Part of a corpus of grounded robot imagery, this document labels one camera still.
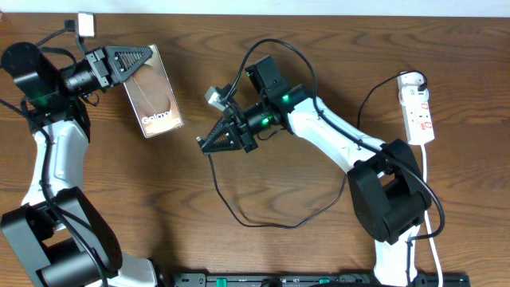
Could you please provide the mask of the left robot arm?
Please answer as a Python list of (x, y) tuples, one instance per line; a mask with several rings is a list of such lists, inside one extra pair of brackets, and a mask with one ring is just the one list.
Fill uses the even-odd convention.
[(1, 58), (24, 92), (17, 113), (27, 119), (37, 145), (32, 183), (20, 207), (2, 216), (2, 233), (36, 286), (162, 286), (154, 262), (123, 253), (83, 192), (90, 96), (124, 83), (153, 52), (105, 46), (62, 69), (49, 53), (48, 47), (18, 42)]

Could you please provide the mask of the white power strip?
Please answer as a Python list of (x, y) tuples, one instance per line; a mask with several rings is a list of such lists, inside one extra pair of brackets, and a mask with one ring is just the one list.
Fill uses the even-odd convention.
[(435, 139), (430, 115), (429, 91), (418, 91), (418, 86), (405, 85), (399, 92), (399, 102), (410, 145), (424, 145)]

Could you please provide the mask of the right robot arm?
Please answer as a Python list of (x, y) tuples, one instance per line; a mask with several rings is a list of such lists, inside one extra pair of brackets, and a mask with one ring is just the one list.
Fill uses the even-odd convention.
[(305, 85), (293, 86), (276, 62), (264, 57), (245, 70), (260, 100), (241, 108), (232, 85), (210, 87), (208, 103), (222, 116), (206, 138), (198, 138), (205, 155), (257, 148), (256, 136), (280, 126), (307, 140), (346, 175), (355, 216), (375, 240), (377, 282), (410, 286), (418, 276), (414, 243), (433, 202), (414, 153), (402, 140), (371, 137), (337, 116)]

